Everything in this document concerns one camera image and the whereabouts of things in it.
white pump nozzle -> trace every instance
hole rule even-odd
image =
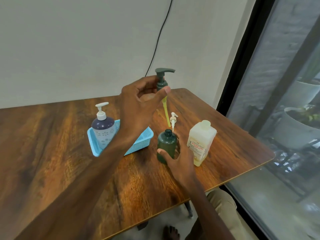
[[[101,107],[108,105],[108,102],[96,104],[96,107],[98,107],[99,112],[97,113],[98,120],[105,120],[107,118],[106,113],[102,111]]]
[[[176,115],[174,112],[172,112],[171,116],[172,117],[170,118],[170,122],[171,122],[171,126],[172,126],[172,131],[174,131],[174,124],[177,121],[176,117],[178,117],[178,115]]]

wire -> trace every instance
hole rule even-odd
[[[170,6],[169,6],[169,9],[168,9],[167,15],[166,15],[166,17],[165,17],[165,19],[164,19],[164,21],[163,21],[162,26],[161,26],[161,29],[160,29],[160,32],[159,32],[159,35],[158,35],[158,39],[157,39],[157,43],[156,43],[156,45],[155,45],[154,53],[153,53],[153,56],[152,56],[152,59],[151,59],[151,62],[150,62],[150,65],[149,65],[148,70],[146,71],[146,74],[145,74],[144,76],[147,76],[147,74],[148,74],[148,72],[149,72],[149,69],[150,69],[150,67],[151,67],[151,64],[152,64],[152,62],[153,62],[153,58],[155,57],[155,54],[156,54],[156,51],[157,51],[157,47],[158,47],[159,38],[160,38],[160,35],[161,35],[161,32],[162,32],[163,26],[165,25],[165,23],[166,23],[166,21],[167,21],[167,18],[168,18],[168,16],[169,16],[169,12],[170,12],[170,9],[171,9],[172,1],[173,1],[173,0],[171,0],[171,2],[170,2]]]

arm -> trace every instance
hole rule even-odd
[[[85,170],[42,211],[16,238],[69,240],[78,236],[86,224],[105,185],[119,161],[140,134],[148,127],[159,102],[170,92],[164,87],[157,92],[157,77],[144,77],[123,87],[120,94],[120,120],[118,133]],[[155,93],[147,101],[144,94]]]
[[[193,152],[186,146],[185,142],[180,140],[179,133],[174,133],[179,139],[180,154],[178,158],[172,159],[162,149],[158,149],[158,153],[164,157],[172,175],[188,193],[198,214],[206,239],[234,240],[233,235],[206,198],[202,185],[196,177],[193,165]]]

blue plastic basket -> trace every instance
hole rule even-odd
[[[118,132],[120,127],[120,120],[115,120],[114,124],[115,124],[115,129]],[[153,137],[153,131],[149,127],[146,128],[145,131],[142,132],[139,138],[135,141],[135,143],[130,147],[130,149],[125,153],[125,155],[128,155],[130,153],[133,153],[135,151],[138,151],[142,148],[147,147],[148,145],[150,145],[150,140],[152,137]],[[93,155],[95,157],[98,157],[103,150],[98,145],[98,141],[96,139],[96,136],[94,134],[94,130],[92,129],[92,127],[88,129],[88,138],[89,138],[90,147]]]

bottle opening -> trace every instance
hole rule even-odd
[[[203,121],[200,123],[200,126],[201,126],[201,128],[207,130],[207,129],[209,129],[209,127],[211,126],[211,122],[208,121],[208,120],[203,120]]]
[[[171,129],[166,129],[166,130],[164,131],[164,135],[165,135],[166,137],[171,137],[171,136],[172,136],[172,130],[171,130]]]

